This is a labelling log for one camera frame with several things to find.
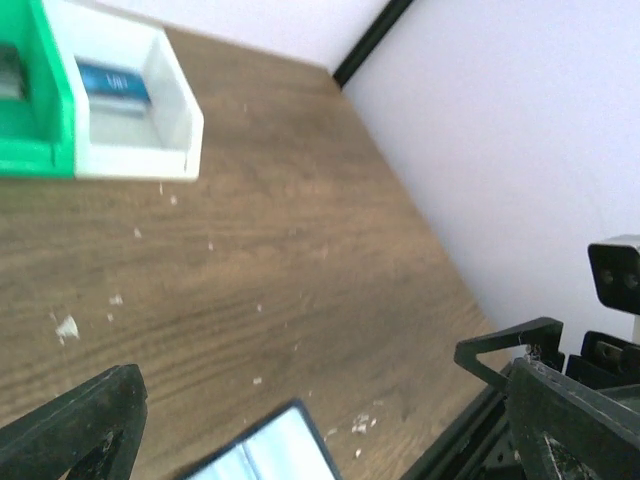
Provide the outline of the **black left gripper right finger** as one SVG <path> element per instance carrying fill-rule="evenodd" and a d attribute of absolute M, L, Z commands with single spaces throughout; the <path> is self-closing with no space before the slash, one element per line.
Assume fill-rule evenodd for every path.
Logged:
<path fill-rule="evenodd" d="M 506 411 L 529 479 L 637 479 L 639 387 L 593 390 L 518 359 Z"/>

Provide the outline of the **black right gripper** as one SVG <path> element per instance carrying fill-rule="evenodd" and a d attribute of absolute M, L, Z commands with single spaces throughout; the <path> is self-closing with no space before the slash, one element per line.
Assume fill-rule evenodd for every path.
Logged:
<path fill-rule="evenodd" d="M 507 329 L 459 342 L 454 362 L 494 389 L 505 392 L 508 377 L 478 360 L 480 354 L 529 347 L 533 359 L 561 372 L 559 350 L 564 324 L 540 317 Z M 588 331 L 579 355 L 568 357 L 565 375 L 594 390 L 639 384 L 639 345 L 602 332 Z"/>

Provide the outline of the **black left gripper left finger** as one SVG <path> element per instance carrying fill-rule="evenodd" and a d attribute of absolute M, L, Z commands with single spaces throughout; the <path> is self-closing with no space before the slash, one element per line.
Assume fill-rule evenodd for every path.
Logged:
<path fill-rule="evenodd" d="M 105 370 L 1 428 L 1 477 L 128 479 L 146 399 L 138 365 Z"/>

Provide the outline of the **blue leather card holder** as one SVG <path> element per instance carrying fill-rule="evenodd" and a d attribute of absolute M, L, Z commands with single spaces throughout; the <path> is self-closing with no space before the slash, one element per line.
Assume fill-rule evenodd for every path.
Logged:
<path fill-rule="evenodd" d="M 294 398 L 179 477 L 337 480 L 341 474 L 308 409 Z"/>

